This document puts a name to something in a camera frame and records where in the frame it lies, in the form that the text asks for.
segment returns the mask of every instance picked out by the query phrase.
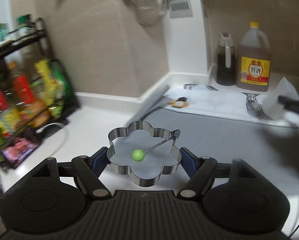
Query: green ball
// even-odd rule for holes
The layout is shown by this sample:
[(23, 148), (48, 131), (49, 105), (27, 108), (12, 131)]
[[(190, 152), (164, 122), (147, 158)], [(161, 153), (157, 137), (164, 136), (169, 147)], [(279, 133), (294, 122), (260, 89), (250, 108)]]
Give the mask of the green ball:
[(142, 150), (134, 150), (131, 153), (131, 157), (133, 158), (134, 161), (140, 162), (140, 161), (144, 160), (145, 153)]

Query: soy sauce dispenser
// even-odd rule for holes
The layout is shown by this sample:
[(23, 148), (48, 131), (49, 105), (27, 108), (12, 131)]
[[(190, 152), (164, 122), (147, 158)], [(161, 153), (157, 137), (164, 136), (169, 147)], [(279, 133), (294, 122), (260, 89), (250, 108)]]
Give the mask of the soy sauce dispenser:
[(220, 33), (217, 43), (216, 82), (223, 86), (235, 84), (235, 46), (229, 33)]

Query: gray mat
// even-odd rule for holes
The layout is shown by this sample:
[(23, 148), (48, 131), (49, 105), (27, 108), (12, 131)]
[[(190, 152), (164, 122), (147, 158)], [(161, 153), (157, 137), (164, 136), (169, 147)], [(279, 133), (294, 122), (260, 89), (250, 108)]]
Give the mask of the gray mat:
[[(299, 129), (181, 114), (166, 109), (154, 111), (144, 120), (153, 127), (170, 131), (180, 129), (181, 135), (176, 141), (178, 148), (187, 147), (197, 156), (211, 156), (218, 162), (230, 163), (233, 158), (242, 158), (284, 194), (299, 194)], [(145, 131), (135, 131), (117, 143), (116, 153), (124, 157), (113, 161), (132, 165), (133, 171), (142, 178), (153, 177), (162, 163), (171, 165), (175, 161), (169, 155), (171, 143), (147, 153), (150, 156), (141, 163), (131, 159), (131, 152), (146, 150), (160, 140), (151, 138)], [(223, 182), (216, 180), (215, 185)]]

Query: red label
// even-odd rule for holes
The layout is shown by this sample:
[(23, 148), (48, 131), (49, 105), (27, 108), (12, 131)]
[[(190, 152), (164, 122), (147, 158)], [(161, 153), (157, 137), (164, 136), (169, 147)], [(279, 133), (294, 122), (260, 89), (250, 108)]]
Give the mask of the red label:
[(22, 102), (26, 104), (34, 102), (34, 96), (32, 95), (26, 76), (17, 77), (14, 80), (14, 88)]
[(254, 77), (251, 77), (249, 74), (247, 74), (246, 75), (246, 80), (267, 83), (269, 78), (268, 77), (254, 78)]

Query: white wall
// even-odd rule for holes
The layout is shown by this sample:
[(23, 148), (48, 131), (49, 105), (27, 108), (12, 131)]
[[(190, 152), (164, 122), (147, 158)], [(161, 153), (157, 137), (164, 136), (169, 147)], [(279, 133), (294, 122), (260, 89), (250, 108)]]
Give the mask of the white wall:
[(171, 19), (168, 13), (163, 19), (169, 71), (207, 75), (211, 65), (208, 21), (201, 0), (190, 2), (193, 17)]
[[(11, 0), (0, 0), (0, 22), (8, 24), (8, 30), (12, 31), (16, 29), (12, 13), (11, 13)], [(14, 52), (13, 54), (5, 57), (7, 62), (16, 60), (19, 63), (22, 63), (22, 57), (19, 51)]]

